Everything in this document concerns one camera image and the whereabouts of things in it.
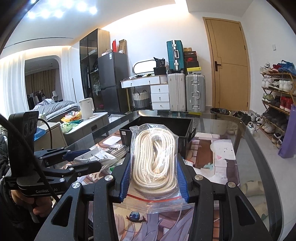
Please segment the person's left hand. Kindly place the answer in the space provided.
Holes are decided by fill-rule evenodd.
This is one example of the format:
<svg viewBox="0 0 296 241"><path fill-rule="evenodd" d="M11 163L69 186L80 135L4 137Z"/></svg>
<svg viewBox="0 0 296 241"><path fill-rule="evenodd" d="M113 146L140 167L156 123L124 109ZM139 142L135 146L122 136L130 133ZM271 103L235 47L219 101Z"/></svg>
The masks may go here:
<svg viewBox="0 0 296 241"><path fill-rule="evenodd" d="M40 217L46 217L52 211L52 201L50 197L29 198L25 197L19 190L11 190L11 197L15 204L29 204L33 207L33 214Z"/></svg>

